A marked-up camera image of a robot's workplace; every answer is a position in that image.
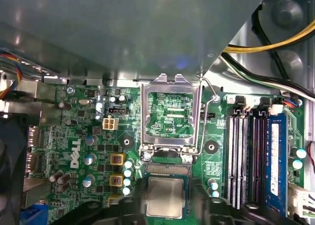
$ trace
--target metal plate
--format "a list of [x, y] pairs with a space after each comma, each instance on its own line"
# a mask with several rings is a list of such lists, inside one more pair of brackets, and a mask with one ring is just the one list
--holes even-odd
[[177, 178], [149, 177], [147, 216], [181, 219], [184, 181]]
[[193, 78], [260, 1], [0, 0], [0, 47], [64, 76]]

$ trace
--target sticker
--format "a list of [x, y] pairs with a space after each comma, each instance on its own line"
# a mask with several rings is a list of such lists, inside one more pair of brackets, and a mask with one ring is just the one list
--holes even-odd
[[271, 193], [278, 196], [279, 180], [279, 124], [271, 124]]

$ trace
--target label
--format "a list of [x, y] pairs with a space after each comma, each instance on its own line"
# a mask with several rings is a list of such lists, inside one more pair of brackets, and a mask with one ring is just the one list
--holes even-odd
[[70, 163], [70, 167], [71, 168], [79, 168], [79, 161], [78, 159], [80, 158], [80, 149], [81, 149], [81, 139], [78, 139], [77, 141], [73, 141], [72, 142], [72, 145], [73, 146], [76, 146], [76, 147], [72, 147], [71, 150], [72, 150], [72, 154], [71, 154], [71, 163]]
[[278, 196], [279, 181], [279, 124], [271, 124], [271, 193]]

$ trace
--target chip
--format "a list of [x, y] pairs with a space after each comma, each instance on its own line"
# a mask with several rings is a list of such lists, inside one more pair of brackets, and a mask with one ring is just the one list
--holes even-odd
[[84, 117], [85, 111], [84, 110], [78, 110], [78, 117]]
[[86, 94], [87, 94], [87, 97], [91, 97], [91, 98], [95, 97], [95, 91], [94, 90], [87, 90]]
[[104, 169], [105, 169], [105, 165], [103, 165], [103, 164], [100, 164], [100, 165], [97, 166], [97, 170], [98, 171], [102, 172], [102, 171], [104, 171]]
[[59, 209], [57, 212], [58, 218], [62, 217], [64, 215], [64, 213], [65, 213], [64, 209]]
[[119, 151], [119, 145], [113, 145], [112, 151]]
[[112, 171], [112, 168], [113, 168], [112, 165], [108, 165], [108, 164], [107, 164], [107, 165], [105, 166], [105, 171], [106, 171], [106, 172], [110, 172], [110, 171]]
[[110, 192], [110, 186], [104, 186], [104, 192]]
[[118, 193], [118, 188], [117, 187], [110, 187], [110, 192], [117, 194]]
[[105, 151], [105, 146], [104, 145], [98, 145], [97, 150], [98, 151]]
[[96, 186], [96, 192], [103, 192], [103, 186]]

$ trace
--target power connector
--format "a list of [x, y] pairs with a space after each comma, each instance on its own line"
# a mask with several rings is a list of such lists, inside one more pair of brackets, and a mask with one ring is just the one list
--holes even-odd
[[289, 183], [288, 211], [301, 218], [315, 218], [315, 192], [310, 192], [293, 183]]

